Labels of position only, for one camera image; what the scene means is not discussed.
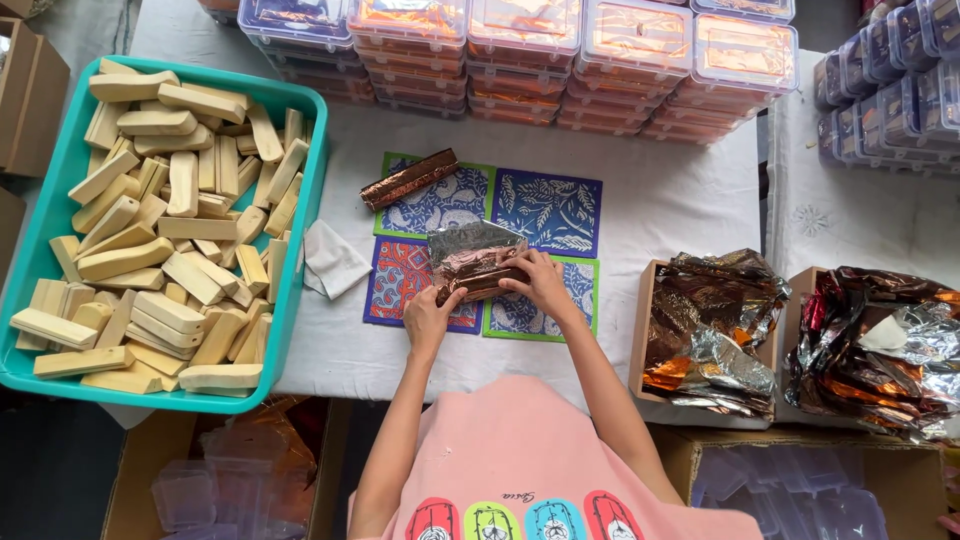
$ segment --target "pink t-shirt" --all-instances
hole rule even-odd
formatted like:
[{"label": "pink t-shirt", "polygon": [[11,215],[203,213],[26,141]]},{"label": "pink t-shirt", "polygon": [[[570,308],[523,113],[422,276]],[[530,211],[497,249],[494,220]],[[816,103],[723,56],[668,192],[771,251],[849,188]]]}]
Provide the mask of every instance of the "pink t-shirt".
[{"label": "pink t-shirt", "polygon": [[383,540],[760,540],[740,512],[661,503],[589,417],[533,377],[447,392]]}]

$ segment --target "green border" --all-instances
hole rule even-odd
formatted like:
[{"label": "green border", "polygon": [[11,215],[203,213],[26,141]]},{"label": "green border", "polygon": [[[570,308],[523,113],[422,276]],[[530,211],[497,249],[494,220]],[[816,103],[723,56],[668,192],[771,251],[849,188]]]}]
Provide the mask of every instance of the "green border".
[{"label": "green border", "polygon": [[[573,262],[577,264],[592,264],[593,265],[593,317],[590,321],[590,331],[593,332],[593,337],[597,335],[597,320],[600,318],[599,313],[597,312],[597,307],[600,303],[599,294],[600,294],[600,259],[599,258],[576,258],[576,257],[561,257],[561,256],[550,256],[556,261],[559,262]],[[484,337],[500,337],[504,339],[523,339],[525,341],[552,341],[554,343],[566,343],[566,339],[562,335],[543,335],[541,333],[519,333],[512,331],[500,331],[500,330],[490,330],[490,319],[491,319],[491,309],[492,302],[491,299],[484,301],[483,305],[483,330],[481,334]]]},{"label": "green border", "polygon": [[[383,153],[383,164],[380,166],[380,177],[386,178],[388,171],[390,171],[390,160],[393,158],[405,158],[408,160],[422,160],[421,157],[412,156],[410,154],[402,154],[400,152],[384,152]],[[487,171],[487,199],[484,201],[484,219],[487,221],[491,220],[493,216],[493,188],[496,184],[496,167],[491,165],[481,165],[478,163],[460,163],[460,166],[470,169],[480,169]],[[376,214],[373,217],[373,235],[385,234],[387,236],[396,236],[399,238],[416,238],[419,240],[425,240],[426,234],[417,234],[417,233],[403,233],[400,231],[388,231],[380,227],[380,220],[383,219],[383,209],[376,211]]]}]

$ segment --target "hand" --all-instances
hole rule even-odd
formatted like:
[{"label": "hand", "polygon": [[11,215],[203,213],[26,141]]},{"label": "hand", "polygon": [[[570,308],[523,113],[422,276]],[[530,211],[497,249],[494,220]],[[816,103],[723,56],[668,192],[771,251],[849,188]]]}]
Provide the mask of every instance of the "hand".
[{"label": "hand", "polygon": [[403,309],[403,326],[410,337],[410,358],[433,362],[446,336],[450,313],[467,296],[463,287],[453,291],[442,307],[437,307],[437,287],[430,285],[417,293]]},{"label": "hand", "polygon": [[546,253],[529,249],[499,264],[501,268],[519,268],[530,275],[530,284],[505,278],[499,285],[526,296],[558,323],[583,318],[564,286],[564,264]]}]

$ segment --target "floor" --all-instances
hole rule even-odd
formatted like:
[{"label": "floor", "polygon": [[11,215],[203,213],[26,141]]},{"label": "floor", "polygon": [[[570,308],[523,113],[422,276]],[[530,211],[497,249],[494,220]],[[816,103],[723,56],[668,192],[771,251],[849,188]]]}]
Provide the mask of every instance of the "floor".
[{"label": "floor", "polygon": [[[855,28],[858,0],[797,4],[793,26],[804,49],[827,52]],[[76,74],[95,58],[127,50],[138,11],[139,0],[58,0],[30,26],[51,39]],[[766,129],[763,120],[759,124],[763,160]],[[27,201],[29,219],[40,181],[0,178],[0,185]],[[347,495],[359,479],[386,407],[354,403],[334,538],[346,536]],[[98,539],[123,437],[124,431],[96,404],[53,401],[0,387],[0,539]]]}]

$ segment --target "purple border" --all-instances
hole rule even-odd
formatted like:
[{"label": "purple border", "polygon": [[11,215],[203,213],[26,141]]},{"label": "purple border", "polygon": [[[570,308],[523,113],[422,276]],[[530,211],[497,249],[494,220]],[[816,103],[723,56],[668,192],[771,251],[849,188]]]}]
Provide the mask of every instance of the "purple border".
[{"label": "purple border", "polygon": [[496,181],[493,183],[493,213],[491,214],[491,218],[490,218],[490,220],[493,221],[493,223],[496,223],[496,218],[500,213],[500,197],[498,195],[500,192],[499,191],[500,187],[503,184],[504,173],[520,173],[523,175],[539,174],[539,175],[542,175],[543,177],[549,177],[550,179],[566,180],[570,182],[576,182],[579,184],[596,184],[597,206],[596,206],[596,210],[593,212],[594,215],[596,215],[596,221],[593,224],[593,249],[591,249],[588,252],[581,252],[581,251],[562,250],[558,248],[543,248],[541,246],[534,246],[534,245],[531,245],[530,247],[543,250],[546,253],[553,254],[553,255],[563,255],[567,257],[576,257],[576,258],[597,258],[597,252],[600,249],[600,203],[603,200],[603,182],[599,180],[590,180],[586,178],[577,178],[573,176],[564,176],[564,175],[550,174],[550,173],[538,173],[534,171],[522,171],[520,169],[501,169],[498,167],[496,169]]},{"label": "purple border", "polygon": [[[374,325],[387,325],[392,327],[402,327],[403,321],[401,319],[387,319],[384,317],[376,317],[370,315],[370,307],[373,303],[373,283],[376,281],[376,262],[380,258],[380,246],[383,242],[397,242],[401,244],[410,244],[415,246],[426,246],[426,240],[418,240],[415,238],[401,238],[399,236],[385,236],[379,235],[374,238],[373,241],[373,258],[371,259],[372,270],[370,272],[370,277],[367,279],[367,300],[363,305],[363,322],[371,323]],[[472,333],[479,334],[483,327],[483,302],[477,301],[476,306],[476,322],[472,327],[455,327],[453,325],[447,325],[446,331],[452,331],[456,333]]]}]

